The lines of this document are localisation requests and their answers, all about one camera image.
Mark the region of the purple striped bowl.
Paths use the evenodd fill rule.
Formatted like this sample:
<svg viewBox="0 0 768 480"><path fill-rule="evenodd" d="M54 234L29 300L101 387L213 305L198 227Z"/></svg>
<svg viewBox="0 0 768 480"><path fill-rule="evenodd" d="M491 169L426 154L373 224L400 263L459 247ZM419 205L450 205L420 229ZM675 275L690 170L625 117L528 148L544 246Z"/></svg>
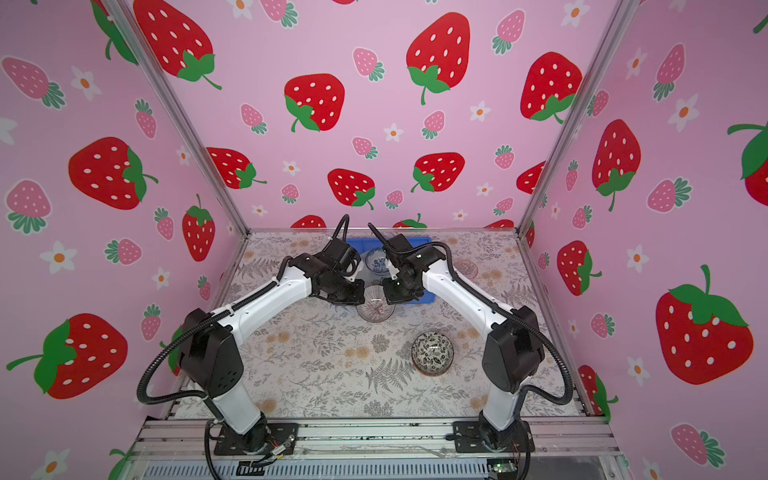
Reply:
<svg viewBox="0 0 768 480"><path fill-rule="evenodd" d="M388 303L381 285L371 285L365 288L364 302L356 309L364 321L381 323L392 317L396 307Z"/></svg>

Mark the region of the blue patterned bowl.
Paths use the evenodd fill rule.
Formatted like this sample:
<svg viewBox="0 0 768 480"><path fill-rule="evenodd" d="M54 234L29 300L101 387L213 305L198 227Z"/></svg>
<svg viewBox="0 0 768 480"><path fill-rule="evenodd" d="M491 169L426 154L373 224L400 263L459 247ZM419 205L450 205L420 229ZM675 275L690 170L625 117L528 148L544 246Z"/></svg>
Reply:
<svg viewBox="0 0 768 480"><path fill-rule="evenodd" d="M366 268L377 276L383 277L390 274L387 253L382 247L367 251L364 262Z"/></svg>

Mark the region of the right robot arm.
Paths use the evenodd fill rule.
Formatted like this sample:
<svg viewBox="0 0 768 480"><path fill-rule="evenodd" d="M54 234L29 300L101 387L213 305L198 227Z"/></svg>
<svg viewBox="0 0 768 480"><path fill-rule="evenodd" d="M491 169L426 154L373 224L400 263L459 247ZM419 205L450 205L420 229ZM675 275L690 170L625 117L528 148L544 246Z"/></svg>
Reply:
<svg viewBox="0 0 768 480"><path fill-rule="evenodd" d="M478 370L488 392L478 413L476 441L490 451L525 443L529 434L522 410L528 397L560 399L532 383L542 363L556 353L534 310L508 305L476 285L444 242L416 246L397 235L384 239L382 247L390 270L382 281L388 303L409 303L431 293L477 334Z"/></svg>

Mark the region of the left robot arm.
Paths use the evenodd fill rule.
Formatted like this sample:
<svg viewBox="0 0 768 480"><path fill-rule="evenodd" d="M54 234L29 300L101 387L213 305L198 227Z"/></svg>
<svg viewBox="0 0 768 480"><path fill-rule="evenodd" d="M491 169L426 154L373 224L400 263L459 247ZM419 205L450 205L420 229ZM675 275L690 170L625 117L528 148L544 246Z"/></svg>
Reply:
<svg viewBox="0 0 768 480"><path fill-rule="evenodd" d="M211 313L197 309L183 325L179 366L202 390L202 401L240 449L258 453L269 435L266 415L251 399L240 347L267 321L307 298L334 305L364 302L365 283L356 277L360 254L344 237L319 252L286 257L269 282Z"/></svg>

